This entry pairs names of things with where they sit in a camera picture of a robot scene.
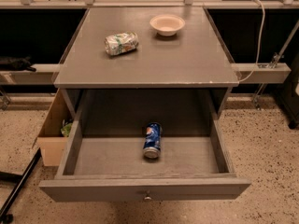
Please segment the metal drawer knob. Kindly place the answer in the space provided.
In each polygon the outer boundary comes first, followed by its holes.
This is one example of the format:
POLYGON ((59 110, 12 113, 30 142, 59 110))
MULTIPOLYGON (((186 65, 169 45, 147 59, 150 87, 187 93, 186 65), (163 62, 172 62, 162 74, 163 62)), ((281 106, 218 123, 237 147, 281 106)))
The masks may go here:
POLYGON ((149 191, 146 192, 146 195, 145 195, 143 201, 145 201, 145 202, 152 201, 152 198, 150 197, 150 192, 149 191))

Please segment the white paper bowl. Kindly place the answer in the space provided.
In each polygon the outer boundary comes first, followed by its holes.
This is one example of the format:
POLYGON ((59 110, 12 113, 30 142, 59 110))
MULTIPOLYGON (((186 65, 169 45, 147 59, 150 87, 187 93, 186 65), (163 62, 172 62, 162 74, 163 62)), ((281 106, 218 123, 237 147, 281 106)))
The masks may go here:
POLYGON ((176 15, 162 14, 152 18, 149 24, 159 35, 172 36, 185 26, 185 20, 176 15))

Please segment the grey open top drawer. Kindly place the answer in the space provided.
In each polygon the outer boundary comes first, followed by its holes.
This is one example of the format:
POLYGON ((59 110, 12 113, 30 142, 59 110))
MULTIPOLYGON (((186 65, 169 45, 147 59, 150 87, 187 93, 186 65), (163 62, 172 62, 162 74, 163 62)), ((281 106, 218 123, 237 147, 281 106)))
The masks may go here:
POLYGON ((248 186, 221 140, 207 90, 83 92, 56 176, 56 202, 235 199, 248 186), (146 158, 147 125, 162 127, 161 154, 146 158))

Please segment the metal diagonal brace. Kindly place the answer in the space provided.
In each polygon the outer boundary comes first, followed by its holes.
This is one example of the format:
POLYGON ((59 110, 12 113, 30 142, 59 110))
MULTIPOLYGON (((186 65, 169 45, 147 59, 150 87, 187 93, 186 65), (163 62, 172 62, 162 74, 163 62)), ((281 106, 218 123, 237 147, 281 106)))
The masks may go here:
MULTIPOLYGON (((288 35, 288 37, 287 37, 286 41, 284 42, 282 48, 280 49, 279 53, 276 53, 276 52, 274 53, 272 60, 269 64, 259 64, 258 67, 259 68, 275 68, 278 65, 279 60, 283 57, 286 48, 291 43, 292 38, 294 37, 294 35, 298 29, 299 29, 299 19, 297 20, 296 24, 292 28, 290 34, 288 35)), ((267 86, 266 83, 261 83, 259 85, 258 89, 256 90, 256 92, 254 92, 254 95, 252 97, 252 102, 257 110, 261 109, 260 104, 259 104, 259 98, 263 94, 266 86, 267 86)))

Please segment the brown cardboard box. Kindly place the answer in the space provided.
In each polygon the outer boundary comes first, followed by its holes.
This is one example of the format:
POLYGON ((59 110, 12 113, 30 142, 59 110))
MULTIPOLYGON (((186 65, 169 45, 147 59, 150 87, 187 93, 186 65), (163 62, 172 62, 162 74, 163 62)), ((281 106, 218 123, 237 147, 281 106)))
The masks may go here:
POLYGON ((67 137, 62 135, 61 129, 63 128, 63 121, 68 119, 71 119, 71 114, 61 91, 57 90, 36 139, 45 166, 60 165, 67 143, 67 137))

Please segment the green white soda can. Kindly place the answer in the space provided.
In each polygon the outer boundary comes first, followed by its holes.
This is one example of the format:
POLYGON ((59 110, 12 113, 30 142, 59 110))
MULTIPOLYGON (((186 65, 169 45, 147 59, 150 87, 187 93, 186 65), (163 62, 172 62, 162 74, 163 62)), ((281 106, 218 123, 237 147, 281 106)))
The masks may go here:
POLYGON ((106 52, 110 56, 117 56, 135 50, 139 44, 138 36, 134 32, 109 35, 104 42, 106 52))

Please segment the black stand leg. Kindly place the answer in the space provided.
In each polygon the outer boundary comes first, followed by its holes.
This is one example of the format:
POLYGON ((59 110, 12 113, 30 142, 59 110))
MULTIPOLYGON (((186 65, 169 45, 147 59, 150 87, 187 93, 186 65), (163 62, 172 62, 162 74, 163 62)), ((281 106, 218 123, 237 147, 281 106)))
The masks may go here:
POLYGON ((18 197, 22 187, 26 183, 30 174, 35 169, 36 164, 39 162, 40 158, 41 158, 41 151, 40 151, 40 149, 38 149, 36 154, 31 159, 31 161, 29 162, 26 169, 24 170, 24 172, 21 175, 7 173, 7 172, 0 172, 0 181, 13 185, 12 191, 8 195, 4 204, 1 206, 0 224, 10 224, 13 221, 13 215, 10 214, 8 211, 9 211, 11 205, 14 203, 14 201, 18 197))

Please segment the blue pepsi can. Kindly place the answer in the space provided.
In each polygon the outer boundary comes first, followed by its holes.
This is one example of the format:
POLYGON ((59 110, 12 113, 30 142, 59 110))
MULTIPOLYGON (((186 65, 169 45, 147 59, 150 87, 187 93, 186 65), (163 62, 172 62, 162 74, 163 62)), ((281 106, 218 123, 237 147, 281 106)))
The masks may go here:
POLYGON ((143 154, 146 158, 157 159, 161 154, 162 127, 157 122, 147 125, 143 154))

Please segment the black object on ledge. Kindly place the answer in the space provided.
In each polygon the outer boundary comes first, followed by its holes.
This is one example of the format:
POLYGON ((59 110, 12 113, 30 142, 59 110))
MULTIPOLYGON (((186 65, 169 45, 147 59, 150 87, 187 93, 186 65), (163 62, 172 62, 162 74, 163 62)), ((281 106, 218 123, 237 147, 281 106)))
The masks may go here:
POLYGON ((35 72, 36 69, 31 63, 31 57, 0 57, 0 70, 1 71, 31 71, 35 72))

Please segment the grey wooden cabinet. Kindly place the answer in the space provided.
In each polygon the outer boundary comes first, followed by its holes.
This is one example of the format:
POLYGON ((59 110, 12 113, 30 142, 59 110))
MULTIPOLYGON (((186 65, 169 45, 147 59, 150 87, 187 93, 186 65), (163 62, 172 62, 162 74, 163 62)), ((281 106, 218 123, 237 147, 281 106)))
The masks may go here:
POLYGON ((232 88, 238 85, 219 39, 201 7, 92 7, 54 85, 60 89, 232 88), (150 27, 157 15, 185 20, 173 37, 150 27), (137 33, 137 50, 116 57, 105 51, 109 35, 137 33))

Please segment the green snack bag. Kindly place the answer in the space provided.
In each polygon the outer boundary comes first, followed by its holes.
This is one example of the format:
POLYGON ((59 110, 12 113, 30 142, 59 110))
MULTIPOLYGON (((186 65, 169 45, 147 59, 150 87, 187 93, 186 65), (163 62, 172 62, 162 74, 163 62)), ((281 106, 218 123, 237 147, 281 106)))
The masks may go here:
POLYGON ((63 120, 62 123, 62 128, 61 128, 61 134, 63 137, 68 137, 70 132, 71 132, 71 128, 72 128, 72 124, 73 124, 73 120, 63 120))

